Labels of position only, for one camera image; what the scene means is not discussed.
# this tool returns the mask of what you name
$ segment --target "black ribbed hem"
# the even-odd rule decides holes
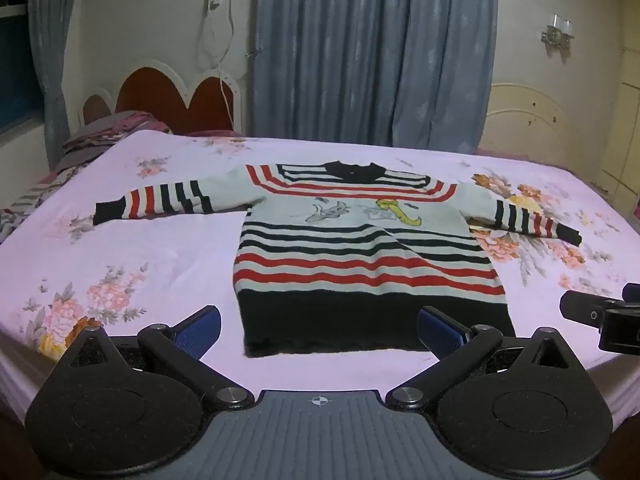
[[[567,227],[564,224],[558,224],[556,233],[558,234],[558,238],[560,238],[564,242],[567,242],[568,244],[579,247],[582,243],[582,237],[580,236],[580,233],[575,229]]]
[[[120,200],[114,200],[113,202],[98,202],[95,205],[94,225],[100,225],[109,220],[122,218],[126,206],[127,201],[124,197]]]
[[[238,293],[238,302],[249,357],[389,348],[426,351],[417,330],[418,312],[426,304],[465,326],[487,324],[504,336],[515,336],[506,304],[450,296],[245,289]]]

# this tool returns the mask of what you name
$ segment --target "yellow cartoon print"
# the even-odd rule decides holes
[[[400,209],[398,200],[381,198],[380,200],[376,200],[376,205],[382,210],[391,211],[403,224],[411,225],[412,227],[422,225],[422,218],[417,218],[415,220],[409,218],[406,213]]]

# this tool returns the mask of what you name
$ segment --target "window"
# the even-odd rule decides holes
[[[42,92],[33,68],[27,0],[0,0],[0,135],[40,114]]]

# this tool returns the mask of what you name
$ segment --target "curtain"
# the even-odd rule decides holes
[[[62,75],[66,34],[74,0],[28,0],[31,55],[44,96],[44,135],[49,167],[62,158],[69,137]]]
[[[255,136],[470,153],[497,0],[257,0]]]

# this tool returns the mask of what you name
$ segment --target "wall sconce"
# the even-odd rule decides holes
[[[573,25],[569,20],[563,20],[557,14],[553,14],[546,26],[546,32],[542,33],[540,40],[551,49],[560,50],[562,57],[571,53],[571,40],[574,38],[571,33]]]

